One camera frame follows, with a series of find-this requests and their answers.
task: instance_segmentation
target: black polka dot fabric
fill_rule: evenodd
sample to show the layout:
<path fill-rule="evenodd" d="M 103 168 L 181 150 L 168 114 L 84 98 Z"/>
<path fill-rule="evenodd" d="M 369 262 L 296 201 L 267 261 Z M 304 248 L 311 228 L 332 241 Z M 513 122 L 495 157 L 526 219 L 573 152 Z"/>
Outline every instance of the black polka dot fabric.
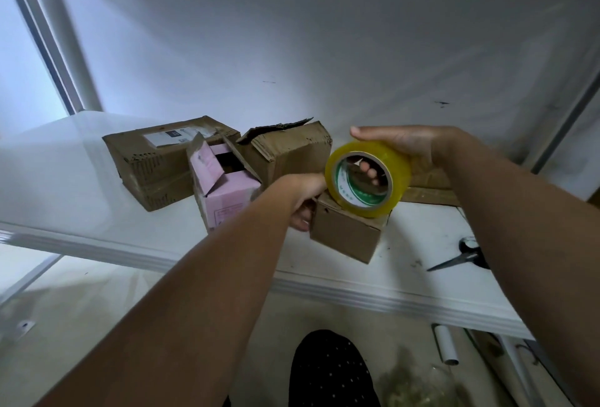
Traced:
<path fill-rule="evenodd" d="M 371 374 L 347 338 L 313 331 L 296 349 L 290 373 L 289 407 L 379 407 Z"/>

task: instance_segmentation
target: forearm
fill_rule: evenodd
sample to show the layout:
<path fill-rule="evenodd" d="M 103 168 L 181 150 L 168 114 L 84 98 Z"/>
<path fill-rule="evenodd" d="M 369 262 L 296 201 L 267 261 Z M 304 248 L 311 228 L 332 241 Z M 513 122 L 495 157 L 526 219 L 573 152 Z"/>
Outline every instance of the forearm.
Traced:
<path fill-rule="evenodd" d="M 259 316 L 293 211 L 274 184 L 192 249 L 41 406 L 218 406 Z"/>
<path fill-rule="evenodd" d="M 440 144 L 494 275 L 581 401 L 600 384 L 600 213 L 461 133 Z"/>

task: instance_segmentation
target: table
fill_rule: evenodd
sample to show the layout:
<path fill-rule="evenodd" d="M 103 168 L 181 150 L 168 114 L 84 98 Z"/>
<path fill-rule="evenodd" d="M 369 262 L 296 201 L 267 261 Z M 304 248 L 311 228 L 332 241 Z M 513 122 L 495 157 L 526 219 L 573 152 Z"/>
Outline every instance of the table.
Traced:
<path fill-rule="evenodd" d="M 0 141 L 0 241 L 168 271 L 206 236 L 193 197 L 146 212 L 121 183 L 101 137 L 160 124 L 84 111 Z M 273 290 L 445 325 L 531 339 L 490 271 L 427 273 L 472 236 L 460 210 L 400 203 L 369 265 L 290 229 Z"/>

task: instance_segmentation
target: person's left arm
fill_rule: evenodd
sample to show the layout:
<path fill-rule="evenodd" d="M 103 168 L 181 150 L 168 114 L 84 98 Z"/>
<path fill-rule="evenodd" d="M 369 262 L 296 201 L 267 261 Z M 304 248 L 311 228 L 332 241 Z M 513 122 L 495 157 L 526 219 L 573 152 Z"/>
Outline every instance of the person's left arm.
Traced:
<path fill-rule="evenodd" d="M 186 254 L 37 407 L 221 407 L 288 225 L 308 230 L 303 203 L 324 189 L 319 174 L 277 180 Z"/>

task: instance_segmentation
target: floor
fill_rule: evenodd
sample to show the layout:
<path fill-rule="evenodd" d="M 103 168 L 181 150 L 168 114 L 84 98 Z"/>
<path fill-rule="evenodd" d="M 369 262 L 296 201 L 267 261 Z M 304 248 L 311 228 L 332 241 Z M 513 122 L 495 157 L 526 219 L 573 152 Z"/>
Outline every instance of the floor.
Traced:
<path fill-rule="evenodd" d="M 0 245 L 0 292 L 45 256 Z M 36 322 L 18 341 L 0 340 L 3 407 L 32 406 L 160 276 L 71 257 L 64 257 L 50 268 L 0 311 L 5 331 L 19 320 Z M 295 348 L 307 333 L 320 328 L 332 329 L 355 343 L 367 362 L 384 407 L 407 374 L 427 375 L 433 365 L 441 366 L 427 322 L 269 294 L 231 389 L 234 407 L 287 405 L 289 368 Z M 487 369 L 464 330 L 451 331 L 460 358 L 460 364 L 449 370 L 457 386 L 458 405 L 527 407 L 510 370 L 506 369 L 503 380 L 508 380 L 512 397 Z M 535 373 L 536 384 L 550 407 L 571 405 L 544 369 L 532 365 L 531 355 L 525 352 L 523 358 Z"/>

